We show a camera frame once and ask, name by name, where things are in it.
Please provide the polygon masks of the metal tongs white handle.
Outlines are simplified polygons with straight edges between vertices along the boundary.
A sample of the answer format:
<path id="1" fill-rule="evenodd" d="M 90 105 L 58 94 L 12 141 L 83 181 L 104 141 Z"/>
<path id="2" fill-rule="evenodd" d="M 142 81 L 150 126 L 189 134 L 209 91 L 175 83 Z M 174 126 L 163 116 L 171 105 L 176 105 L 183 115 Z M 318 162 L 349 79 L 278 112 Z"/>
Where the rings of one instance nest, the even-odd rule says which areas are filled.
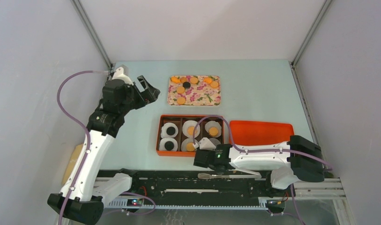
<path id="1" fill-rule="evenodd" d="M 208 173 L 199 173 L 197 175 L 198 179 L 208 180 L 208 179 L 261 179 L 262 175 L 259 172 L 254 172 L 250 170 L 237 169 L 236 172 L 243 172 L 246 175 L 239 174 L 208 174 Z"/>

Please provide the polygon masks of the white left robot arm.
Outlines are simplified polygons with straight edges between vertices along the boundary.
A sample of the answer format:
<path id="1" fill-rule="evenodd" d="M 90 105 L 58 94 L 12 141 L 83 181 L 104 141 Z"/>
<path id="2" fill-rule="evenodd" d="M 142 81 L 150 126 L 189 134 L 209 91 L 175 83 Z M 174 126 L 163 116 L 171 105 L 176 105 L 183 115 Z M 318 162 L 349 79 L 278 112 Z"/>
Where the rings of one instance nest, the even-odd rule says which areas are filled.
<path id="1" fill-rule="evenodd" d="M 87 125 L 70 115 L 59 103 L 61 110 L 85 131 L 85 140 L 72 173 L 57 194 L 50 194 L 47 203 L 59 214 L 58 224 L 69 219 L 86 225 L 96 224 L 104 208 L 126 192 L 135 195 L 140 189 L 138 180 L 119 173 L 103 185 L 94 187 L 101 163 L 124 124 L 124 117 L 158 99 L 160 90 L 144 76 L 137 77 L 144 91 L 140 91 L 128 76 L 113 76 L 106 81 L 102 97 Z"/>

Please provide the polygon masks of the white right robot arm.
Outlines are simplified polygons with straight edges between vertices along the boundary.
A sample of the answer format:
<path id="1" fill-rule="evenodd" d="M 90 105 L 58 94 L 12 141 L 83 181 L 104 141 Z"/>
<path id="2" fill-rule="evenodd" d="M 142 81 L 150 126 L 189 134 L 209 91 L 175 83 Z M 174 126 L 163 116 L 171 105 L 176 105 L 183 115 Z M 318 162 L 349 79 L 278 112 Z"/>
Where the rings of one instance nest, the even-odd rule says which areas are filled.
<path id="1" fill-rule="evenodd" d="M 325 179 L 320 146 L 299 135 L 272 145 L 214 145 L 207 138 L 192 145 L 196 149 L 195 166 L 218 173 L 270 171 L 264 189 L 271 196 L 278 195 L 297 181 L 323 182 Z"/>

